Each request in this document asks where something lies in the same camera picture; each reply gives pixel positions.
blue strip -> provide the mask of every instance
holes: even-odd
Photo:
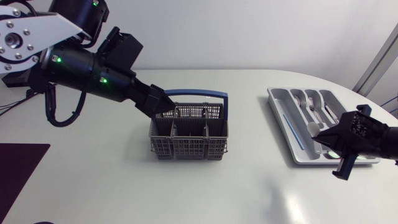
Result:
[[[293,128],[292,124],[290,123],[290,121],[287,119],[286,115],[284,115],[284,118],[286,119],[286,122],[287,122],[287,124],[289,125],[290,130],[292,130],[292,132],[293,132],[293,134],[294,134],[294,137],[296,138],[298,144],[300,145],[301,150],[304,150],[303,143],[300,141],[299,136],[297,135],[296,131],[294,131],[294,128]]]

white wall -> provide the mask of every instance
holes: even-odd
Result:
[[[50,0],[32,4],[46,11]],[[107,0],[144,45],[133,69],[264,68],[352,88],[398,22],[397,0]]]
[[[390,69],[373,88],[368,98],[378,105],[382,105],[396,96],[398,96],[398,59],[395,60]],[[398,108],[398,100],[391,101],[383,106],[383,108],[386,111],[392,111]],[[395,111],[393,115],[398,118],[398,111]]]

cable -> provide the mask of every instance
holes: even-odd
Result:
[[[12,4],[14,2],[17,2],[19,4],[23,4],[24,6],[26,6],[26,8],[29,9],[29,11],[33,14],[33,16],[37,16],[36,10],[33,8],[33,6],[31,4],[29,4],[25,0],[3,0],[3,1],[0,2],[0,5],[7,6],[7,5]]]
[[[18,103],[18,102],[20,102],[20,100],[19,100],[19,101],[15,101],[15,102],[13,102],[13,103],[10,103],[10,104],[8,104],[8,105],[0,106],[0,107],[10,106],[10,105],[13,105],[14,103]]]
[[[398,110],[398,108],[396,108],[396,109],[394,109],[394,110],[390,111],[390,113],[392,113],[392,112],[394,112],[394,111],[396,111],[396,110]]]
[[[25,101],[27,101],[27,100],[33,98],[35,95],[38,95],[38,93],[34,93],[34,94],[31,95],[30,97],[25,98],[25,99],[23,99],[23,100],[21,100],[21,101],[18,101],[16,104],[14,104],[14,105],[12,105],[12,106],[9,106],[9,107],[0,109],[0,110],[5,110],[5,111],[3,111],[2,113],[0,113],[0,116],[2,116],[3,114],[7,113],[8,111],[10,111],[11,109],[13,109],[14,107],[16,107],[16,106],[22,104],[23,102],[25,102]]]
[[[1,108],[0,110],[6,110],[6,109],[8,109],[8,108],[10,108],[11,106],[8,106],[8,107],[6,107],[6,108]]]
[[[386,104],[390,103],[391,101],[393,101],[393,100],[394,100],[394,99],[396,99],[396,98],[398,98],[398,96],[396,96],[396,97],[394,97],[393,99],[391,99],[391,100],[389,100],[389,101],[387,101],[387,102],[383,103],[381,106],[384,106],[384,105],[386,105]]]
[[[48,121],[55,127],[62,128],[72,124],[77,117],[79,117],[83,105],[86,100],[86,92],[82,91],[79,102],[76,107],[76,111],[72,112],[72,116],[65,121],[57,121],[55,119],[55,109],[57,109],[57,101],[55,96],[55,86],[49,83],[45,90],[45,115]]]

gray plastic basket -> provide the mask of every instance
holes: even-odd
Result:
[[[209,90],[167,90],[169,96],[223,98],[220,103],[176,103],[152,118],[149,137],[158,159],[221,160],[227,152],[228,94]]]

black cable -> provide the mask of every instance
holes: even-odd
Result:
[[[77,117],[79,117],[83,105],[86,100],[86,92],[82,91],[80,95],[79,102],[77,104],[76,110],[72,112],[72,116],[65,121],[57,121],[55,119],[55,110],[57,109],[57,101],[55,96],[55,86],[51,83],[47,85],[45,90],[45,115],[48,121],[55,127],[62,128],[72,124]]]
[[[33,14],[33,16],[37,16],[36,10],[33,8],[33,6],[31,4],[29,4],[25,0],[3,0],[0,2],[0,5],[7,6],[7,5],[15,3],[15,2],[17,2],[19,4],[23,4],[24,6],[26,6],[26,8],[29,9],[29,11]]]
[[[5,110],[5,111],[3,111],[2,113],[0,113],[0,116],[2,116],[3,114],[7,113],[8,111],[10,111],[11,109],[13,109],[14,107],[16,107],[16,106],[22,104],[23,102],[25,102],[25,101],[27,101],[27,100],[33,98],[33,97],[36,96],[36,95],[38,95],[38,93],[35,93],[35,94],[33,94],[32,96],[30,96],[30,97],[28,97],[28,98],[25,98],[25,99],[23,99],[23,100],[21,100],[21,101],[18,101],[16,104],[14,104],[14,105],[12,105],[12,106],[9,106],[9,107],[0,109],[0,110]]]
[[[100,36],[101,29],[102,29],[102,23],[101,23],[101,25],[99,25],[99,28],[98,28],[98,30],[97,30],[97,33],[95,34],[95,37],[92,38],[91,42],[88,43],[88,44],[81,44],[81,47],[83,47],[83,48],[90,48],[90,47],[94,46],[95,43],[96,43],[97,40],[98,40],[98,37]]]
[[[10,103],[10,104],[8,104],[8,105],[3,105],[3,106],[0,106],[0,107],[6,107],[6,106],[10,106],[10,105],[13,105],[14,103],[18,103],[18,102],[20,102],[20,100],[19,100],[19,101],[15,101],[15,102],[13,102],[13,103]]]
[[[6,108],[1,108],[0,110],[6,110],[6,109],[8,109],[8,108],[10,108],[11,106],[8,106],[8,107],[6,107]]]
[[[393,100],[394,100],[394,99],[396,99],[396,98],[398,98],[398,96],[396,96],[396,97],[394,97],[393,99],[391,99],[391,100],[389,100],[389,101],[387,101],[387,102],[383,103],[383,104],[382,104],[382,105],[380,105],[380,106],[384,106],[384,105],[386,105],[386,104],[390,103],[391,101],[393,101]]]

